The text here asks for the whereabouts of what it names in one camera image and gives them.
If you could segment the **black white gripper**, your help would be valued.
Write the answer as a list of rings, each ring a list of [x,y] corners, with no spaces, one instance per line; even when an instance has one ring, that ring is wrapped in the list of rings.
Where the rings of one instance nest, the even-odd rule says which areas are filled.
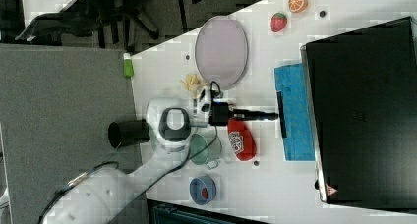
[[[226,102],[215,101],[212,97],[213,90],[208,86],[203,87],[193,100],[193,125],[194,126],[226,126],[229,120],[229,105]],[[275,112],[252,111],[247,109],[234,109],[237,121],[276,120],[279,115]]]

